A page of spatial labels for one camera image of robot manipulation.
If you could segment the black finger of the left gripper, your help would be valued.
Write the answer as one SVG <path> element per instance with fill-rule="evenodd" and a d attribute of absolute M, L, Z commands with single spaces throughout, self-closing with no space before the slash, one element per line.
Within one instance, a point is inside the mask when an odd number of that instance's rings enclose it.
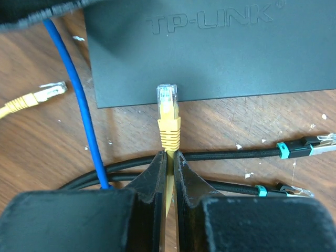
<path fill-rule="evenodd" d="M 95 0 L 4 0 L 1 1 L 1 32 L 26 29 L 54 16 L 96 3 Z"/>

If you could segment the black network switch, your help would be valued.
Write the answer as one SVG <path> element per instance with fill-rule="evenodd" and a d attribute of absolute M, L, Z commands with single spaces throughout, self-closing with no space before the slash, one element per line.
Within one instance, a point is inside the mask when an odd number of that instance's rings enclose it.
<path fill-rule="evenodd" d="M 101 1 L 83 11 L 99 108 L 335 88 L 335 1 Z"/>

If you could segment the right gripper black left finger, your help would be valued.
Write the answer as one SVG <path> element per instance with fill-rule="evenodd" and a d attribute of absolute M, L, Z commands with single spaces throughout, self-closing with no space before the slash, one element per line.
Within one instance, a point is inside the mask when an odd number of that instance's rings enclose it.
<path fill-rule="evenodd" d="M 1 215 L 1 251 L 163 251 L 165 152 L 122 189 L 18 194 Z"/>

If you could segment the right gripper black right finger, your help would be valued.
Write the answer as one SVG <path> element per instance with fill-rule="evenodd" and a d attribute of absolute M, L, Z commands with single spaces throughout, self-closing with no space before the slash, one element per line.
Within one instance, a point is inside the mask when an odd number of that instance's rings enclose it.
<path fill-rule="evenodd" d="M 335 251 L 335 224 L 310 197 L 225 196 L 174 156 L 178 251 Z"/>

